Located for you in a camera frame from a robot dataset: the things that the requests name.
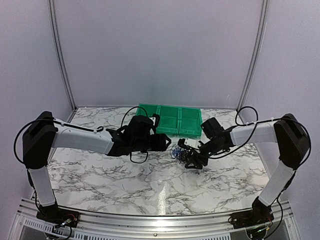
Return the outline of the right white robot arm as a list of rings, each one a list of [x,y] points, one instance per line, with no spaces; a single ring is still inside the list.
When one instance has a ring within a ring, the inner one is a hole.
[[[208,138],[206,143],[194,139],[180,139],[178,146],[190,153],[185,167],[202,169],[209,160],[218,160],[219,152],[226,155],[247,144],[276,143],[279,150],[279,162],[260,195],[252,203],[247,219],[258,224],[267,216],[267,211],[277,198],[291,184],[296,171],[308,159],[311,153],[311,138],[307,129],[295,116],[287,113],[280,118],[256,120],[252,123],[236,124],[223,128],[214,117],[201,125]]]

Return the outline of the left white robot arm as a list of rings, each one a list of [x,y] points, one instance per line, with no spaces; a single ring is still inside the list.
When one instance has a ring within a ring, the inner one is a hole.
[[[161,117],[135,115],[127,125],[118,129],[86,128],[53,117],[50,111],[42,112],[17,133],[13,154],[26,170],[31,187],[37,195],[38,211],[58,223],[63,219],[52,189],[48,158],[52,148],[69,148],[91,151],[109,157],[132,156],[134,152],[164,152],[171,144],[165,133],[158,133]]]

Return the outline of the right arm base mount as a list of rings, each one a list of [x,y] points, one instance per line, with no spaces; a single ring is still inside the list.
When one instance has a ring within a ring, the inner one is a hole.
[[[234,229],[247,228],[256,225],[270,223],[274,220],[273,212],[268,210],[266,213],[254,213],[253,210],[234,212],[228,219]]]

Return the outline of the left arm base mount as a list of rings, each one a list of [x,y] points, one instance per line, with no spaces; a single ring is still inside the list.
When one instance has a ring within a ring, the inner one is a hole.
[[[80,218],[80,213],[74,210],[63,209],[58,206],[41,207],[36,214],[36,218],[53,223],[59,227],[76,228]]]

